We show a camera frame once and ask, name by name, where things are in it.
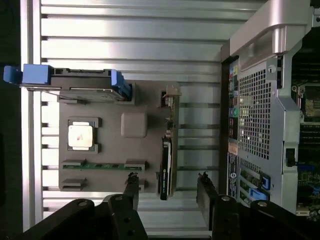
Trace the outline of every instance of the bolt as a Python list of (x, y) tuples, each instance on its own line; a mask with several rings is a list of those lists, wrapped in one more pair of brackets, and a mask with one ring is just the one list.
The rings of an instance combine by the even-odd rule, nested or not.
[(258, 205), (260, 206), (260, 207), (266, 207), (267, 206), (267, 203), (266, 202), (264, 202), (264, 201), (260, 201), (260, 202), (258, 202)]
[(221, 199), (222, 199), (223, 201), (225, 201), (225, 202), (230, 201), (230, 197), (228, 197), (228, 196), (223, 196), (223, 197), (221, 197)]
[(86, 201), (81, 201), (81, 202), (78, 203), (78, 205), (80, 207), (83, 207), (83, 206), (87, 205), (87, 202)]
[(269, 71), (269, 73), (271, 73), (271, 74), (275, 73), (276, 70), (277, 70), (277, 68), (276, 68), (275, 65), (270, 65), (270, 66), (268, 67), (268, 71)]

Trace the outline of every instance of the circuit board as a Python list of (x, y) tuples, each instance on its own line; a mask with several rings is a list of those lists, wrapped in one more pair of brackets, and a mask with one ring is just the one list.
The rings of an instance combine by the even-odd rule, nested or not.
[(313, 28), (292, 59), (291, 97), (300, 109), (297, 215), (305, 209), (301, 216), (320, 223), (319, 36), (320, 31)]
[(63, 169), (77, 170), (118, 170), (118, 171), (141, 171), (141, 167), (127, 167), (125, 164), (117, 163), (85, 163), (83, 165), (64, 165)]

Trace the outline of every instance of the label sticker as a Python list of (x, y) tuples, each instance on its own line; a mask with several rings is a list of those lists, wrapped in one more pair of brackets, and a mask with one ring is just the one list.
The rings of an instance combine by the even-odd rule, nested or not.
[(238, 157), (232, 153), (228, 154), (227, 165), (227, 195), (237, 197)]
[(238, 75), (238, 65), (233, 67), (233, 76)]
[(234, 155), (238, 155), (238, 145), (236, 143), (228, 143), (228, 152)]

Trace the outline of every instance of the cpu socket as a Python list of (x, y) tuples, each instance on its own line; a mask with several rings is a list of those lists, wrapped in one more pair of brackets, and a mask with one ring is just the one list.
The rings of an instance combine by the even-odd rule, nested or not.
[(98, 117), (72, 117), (68, 119), (68, 151), (98, 153), (98, 127), (101, 120)]
[(296, 92), (302, 121), (305, 123), (320, 122), (320, 84), (305, 83), (298, 86)]

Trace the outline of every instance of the blue plastic latch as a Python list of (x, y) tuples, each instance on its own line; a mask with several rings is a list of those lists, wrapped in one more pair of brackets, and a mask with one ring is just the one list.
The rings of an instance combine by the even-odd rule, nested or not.
[(129, 98), (131, 98), (131, 86), (126, 82), (124, 76), (121, 74), (120, 71), (116, 71), (114, 69), (111, 70), (111, 85), (113, 87), (118, 87), (118, 92), (121, 95), (122, 93), (124, 93)]
[(37, 64), (23, 65), (23, 84), (50, 84), (50, 66)]
[(22, 72), (18, 67), (5, 66), (3, 71), (3, 80), (10, 84), (21, 84)]
[(256, 200), (268, 200), (268, 196), (265, 193), (259, 191), (257, 188), (250, 188), (249, 194), (250, 197), (253, 197)]
[(270, 190), (270, 177), (262, 176), (262, 187), (265, 190)]

